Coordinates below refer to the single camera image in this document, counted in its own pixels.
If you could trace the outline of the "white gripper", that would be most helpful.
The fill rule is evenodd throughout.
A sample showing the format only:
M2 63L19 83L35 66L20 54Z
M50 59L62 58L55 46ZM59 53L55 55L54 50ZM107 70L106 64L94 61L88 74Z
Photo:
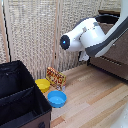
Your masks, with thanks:
M85 51L81 51L79 53L79 61L87 61L89 59L89 56L86 54Z

